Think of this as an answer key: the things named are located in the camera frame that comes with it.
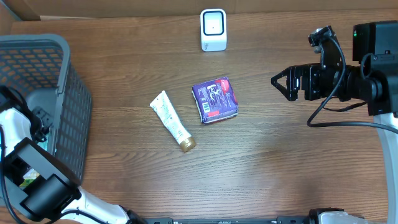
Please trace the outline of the purple Carefree pad pack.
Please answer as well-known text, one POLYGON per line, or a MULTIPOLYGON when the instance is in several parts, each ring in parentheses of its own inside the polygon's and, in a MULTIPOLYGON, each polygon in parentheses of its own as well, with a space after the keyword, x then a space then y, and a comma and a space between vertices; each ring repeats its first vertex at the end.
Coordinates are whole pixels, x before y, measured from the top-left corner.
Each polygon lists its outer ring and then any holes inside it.
POLYGON ((238 101, 228 77, 193 85, 192 95, 203 124, 214 123, 238 115, 238 101))

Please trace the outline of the white conditioner tube gold cap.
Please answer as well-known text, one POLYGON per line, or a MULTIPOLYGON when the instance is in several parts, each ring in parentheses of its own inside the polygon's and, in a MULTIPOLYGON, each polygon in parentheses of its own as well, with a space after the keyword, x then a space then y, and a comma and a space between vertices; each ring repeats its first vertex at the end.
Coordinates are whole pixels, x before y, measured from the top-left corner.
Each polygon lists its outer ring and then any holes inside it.
POLYGON ((197 145, 193 136, 182 124, 172 102, 164 90, 150 103, 150 107, 155 111, 183 152, 188 152, 197 145))

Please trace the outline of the green yellow snack packet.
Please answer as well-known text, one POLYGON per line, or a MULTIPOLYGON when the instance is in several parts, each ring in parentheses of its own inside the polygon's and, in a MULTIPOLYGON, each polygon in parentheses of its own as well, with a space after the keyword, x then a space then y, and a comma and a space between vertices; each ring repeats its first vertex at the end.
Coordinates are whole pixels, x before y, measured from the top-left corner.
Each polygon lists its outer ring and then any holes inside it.
POLYGON ((24 175, 23 175, 23 182, 19 185, 21 189, 25 189, 29 186, 33 181, 38 178, 40 174, 33 168, 30 168, 24 175))

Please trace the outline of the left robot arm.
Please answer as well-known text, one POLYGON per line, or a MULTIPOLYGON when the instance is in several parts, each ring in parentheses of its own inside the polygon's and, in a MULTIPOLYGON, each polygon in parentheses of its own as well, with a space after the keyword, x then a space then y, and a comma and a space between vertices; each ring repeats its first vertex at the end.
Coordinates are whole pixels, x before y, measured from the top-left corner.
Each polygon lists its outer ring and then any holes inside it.
POLYGON ((120 205, 107 203, 81 187, 79 178, 42 149, 43 125, 15 89, 1 86, 1 194, 16 222, 144 223, 120 205))

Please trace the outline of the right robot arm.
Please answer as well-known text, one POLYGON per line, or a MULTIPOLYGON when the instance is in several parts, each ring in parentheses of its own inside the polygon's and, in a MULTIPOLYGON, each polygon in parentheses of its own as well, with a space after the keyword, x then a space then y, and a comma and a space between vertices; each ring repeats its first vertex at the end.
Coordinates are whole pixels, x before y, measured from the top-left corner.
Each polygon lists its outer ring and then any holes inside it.
POLYGON ((397 223, 397 21, 357 24, 353 27, 353 60, 346 63, 331 26, 308 36, 319 63, 291 66, 272 77, 271 83, 289 101, 303 90, 308 101, 321 99, 321 105, 307 120, 312 128, 364 126, 376 128, 381 142, 386 172, 387 222, 397 223), (332 99, 358 103, 342 111, 366 105, 373 122, 335 121, 314 123, 313 119, 332 99))

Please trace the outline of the white barcode scanner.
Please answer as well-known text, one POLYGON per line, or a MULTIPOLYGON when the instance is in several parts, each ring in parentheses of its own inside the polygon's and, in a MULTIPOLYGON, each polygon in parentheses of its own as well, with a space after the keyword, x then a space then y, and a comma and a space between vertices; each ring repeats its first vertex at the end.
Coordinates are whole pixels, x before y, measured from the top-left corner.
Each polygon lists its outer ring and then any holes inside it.
POLYGON ((201 49, 219 52, 227 48, 226 13, 223 9, 205 9, 200 14, 201 49))

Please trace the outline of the grey plastic shopping basket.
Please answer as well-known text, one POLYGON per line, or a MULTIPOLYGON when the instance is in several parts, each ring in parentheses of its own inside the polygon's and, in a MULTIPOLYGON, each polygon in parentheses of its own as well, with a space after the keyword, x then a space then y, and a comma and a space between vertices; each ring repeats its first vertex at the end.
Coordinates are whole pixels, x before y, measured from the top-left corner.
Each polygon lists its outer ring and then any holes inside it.
POLYGON ((3 35, 1 62, 4 85, 49 127, 41 146, 82 180, 93 102, 67 41, 55 34, 3 35))

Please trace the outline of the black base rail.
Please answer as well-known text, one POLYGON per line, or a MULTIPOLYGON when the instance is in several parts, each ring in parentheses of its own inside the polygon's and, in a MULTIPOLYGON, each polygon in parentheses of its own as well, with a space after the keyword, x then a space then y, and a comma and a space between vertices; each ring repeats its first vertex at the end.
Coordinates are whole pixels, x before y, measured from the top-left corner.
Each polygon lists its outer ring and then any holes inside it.
POLYGON ((144 218, 148 224, 303 224, 308 223, 306 216, 279 216, 277 218, 242 219, 173 219, 144 218))

